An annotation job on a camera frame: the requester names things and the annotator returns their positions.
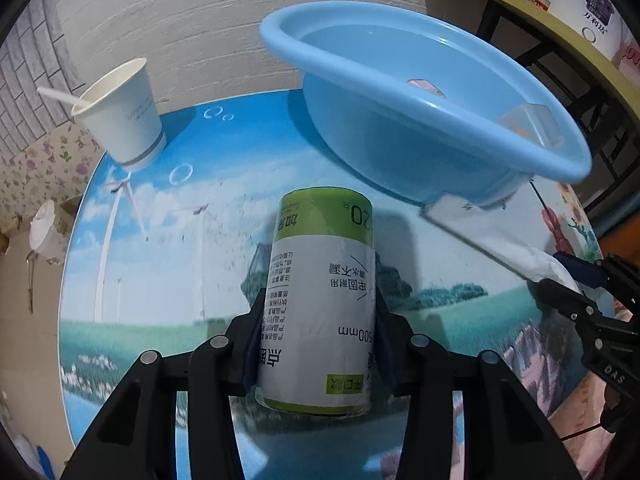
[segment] round table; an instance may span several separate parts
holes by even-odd
[[[145,170],[128,178],[103,158],[72,234],[59,342],[75,443],[142,351],[190,351],[248,311],[266,284],[278,202],[309,186],[348,187],[370,199],[378,286],[416,332],[456,352],[500,352],[547,414],[584,377],[572,324],[543,315],[521,277],[354,173],[319,137],[301,91],[198,105],[164,115],[162,124],[170,142]],[[543,217],[528,184],[489,215],[547,252],[559,244],[585,259],[600,257],[571,188],[544,179],[535,187],[557,219]],[[610,297],[600,307],[612,315]],[[460,397],[455,406],[462,442]],[[407,403],[390,399],[374,378],[372,409],[354,420],[272,412],[252,394],[232,399],[232,410],[249,480],[392,478]],[[184,396],[177,426],[178,476],[185,479]],[[461,450],[457,444],[456,474]]]

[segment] green label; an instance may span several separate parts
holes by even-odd
[[[328,374],[326,377],[327,395],[348,395],[362,393],[364,375]]]
[[[371,203],[341,187],[292,191],[280,201],[273,241],[299,235],[341,236],[373,247]]]
[[[292,404],[273,399],[259,399],[258,402],[272,410],[291,413],[306,413],[307,415],[358,415],[363,413],[362,406],[306,406],[304,404]]]

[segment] blue plastic basin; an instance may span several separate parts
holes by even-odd
[[[378,4],[315,2],[270,14],[260,34],[305,73],[306,105],[329,147],[409,200],[433,203],[451,193],[487,204],[534,174],[574,183],[590,172],[584,137],[553,94],[513,59],[440,20]],[[495,122],[525,103],[549,108],[561,142],[544,148]]]

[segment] floral wallpaper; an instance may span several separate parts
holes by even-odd
[[[48,199],[82,195],[104,150],[79,124],[67,122],[8,162],[0,161],[0,231],[36,214]]]
[[[596,235],[574,189],[568,184],[558,184],[558,188],[562,195],[562,201],[571,208],[572,212],[571,219],[566,218],[566,216],[563,216],[564,218],[562,219],[584,240],[584,244],[580,244],[580,254],[576,254],[576,256],[588,262],[601,260],[602,252],[596,240]]]

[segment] floor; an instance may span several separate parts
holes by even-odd
[[[42,446],[59,475],[73,451],[58,373],[58,297],[62,266],[38,259],[33,314],[28,311],[29,233],[10,239],[0,256],[0,389],[14,431]]]

